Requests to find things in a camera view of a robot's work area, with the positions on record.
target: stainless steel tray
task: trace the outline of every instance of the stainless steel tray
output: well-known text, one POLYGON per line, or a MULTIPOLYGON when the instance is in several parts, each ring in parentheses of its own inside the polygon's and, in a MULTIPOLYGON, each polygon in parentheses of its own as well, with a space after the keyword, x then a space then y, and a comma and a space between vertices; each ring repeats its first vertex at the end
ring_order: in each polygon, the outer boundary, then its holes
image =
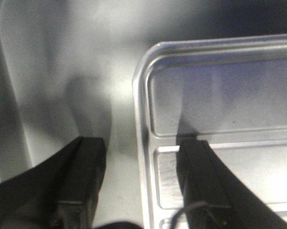
POLYGON ((187 137, 208 140, 287 221, 287 34, 159 43, 133 89, 146 228, 166 228, 183 205, 175 154, 187 137))

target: black cable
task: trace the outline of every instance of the black cable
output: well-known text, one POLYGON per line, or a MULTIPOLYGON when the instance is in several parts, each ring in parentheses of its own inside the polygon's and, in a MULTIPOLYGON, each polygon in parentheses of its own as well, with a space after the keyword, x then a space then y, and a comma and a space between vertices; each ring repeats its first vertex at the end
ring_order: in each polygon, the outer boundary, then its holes
POLYGON ((143 229, 143 228, 138 226, 137 224, 122 221, 122 222, 106 224, 94 229, 143 229))
POLYGON ((205 201, 198 201, 198 202, 194 202, 191 204, 188 204, 187 206, 179 209, 175 215, 172 217, 171 220, 171 225, 170 225, 170 229, 175 229, 178 219, 179 217, 184 214, 187 213, 189 211, 198 209, 198 208, 204 208, 204 210, 207 212, 207 214, 210 216, 211 220, 219 227, 222 228, 222 225, 216 220, 216 218, 214 217, 213 213, 209 210, 210 207, 214 207, 209 205, 208 203, 206 203, 205 201))

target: metal tray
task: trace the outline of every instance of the metal tray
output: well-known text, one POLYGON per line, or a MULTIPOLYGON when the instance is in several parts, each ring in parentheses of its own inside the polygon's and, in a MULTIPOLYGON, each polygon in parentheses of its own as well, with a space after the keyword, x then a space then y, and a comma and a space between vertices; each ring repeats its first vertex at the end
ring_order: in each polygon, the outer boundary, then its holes
POLYGON ((175 154, 188 137, 287 221, 287 34, 159 43, 133 89, 146 228, 167 228, 183 205, 175 154))

